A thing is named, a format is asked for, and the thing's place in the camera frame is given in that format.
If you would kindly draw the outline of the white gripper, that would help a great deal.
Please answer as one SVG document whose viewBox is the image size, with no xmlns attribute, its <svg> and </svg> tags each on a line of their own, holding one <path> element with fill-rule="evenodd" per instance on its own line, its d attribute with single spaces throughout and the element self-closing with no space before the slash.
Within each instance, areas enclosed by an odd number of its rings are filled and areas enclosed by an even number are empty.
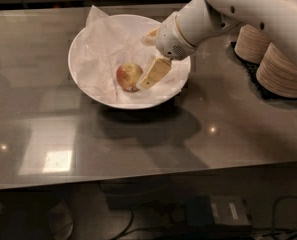
<svg viewBox="0 0 297 240">
<path fill-rule="evenodd" d="M 178 25 L 178 15 L 178 12 L 173 12 L 159 28 L 152 29 L 142 37 L 141 42 L 144 45 L 156 45 L 156 49 L 165 57 L 152 59 L 148 69 L 136 84 L 139 89 L 152 88 L 169 73 L 171 60 L 184 60 L 196 51 L 196 47 L 192 46 L 182 35 Z"/>
</svg>

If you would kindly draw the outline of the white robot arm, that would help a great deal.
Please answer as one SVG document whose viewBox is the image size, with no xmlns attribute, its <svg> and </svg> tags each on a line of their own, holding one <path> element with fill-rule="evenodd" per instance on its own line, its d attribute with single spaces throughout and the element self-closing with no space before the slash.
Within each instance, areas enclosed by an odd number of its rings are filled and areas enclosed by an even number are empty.
<svg viewBox="0 0 297 240">
<path fill-rule="evenodd" d="M 167 61 L 187 58 L 239 22 L 260 30 L 297 66 L 297 0 L 192 0 L 157 29 L 155 46 L 164 59 L 153 60 L 137 86 L 152 88 L 170 71 Z"/>
</svg>

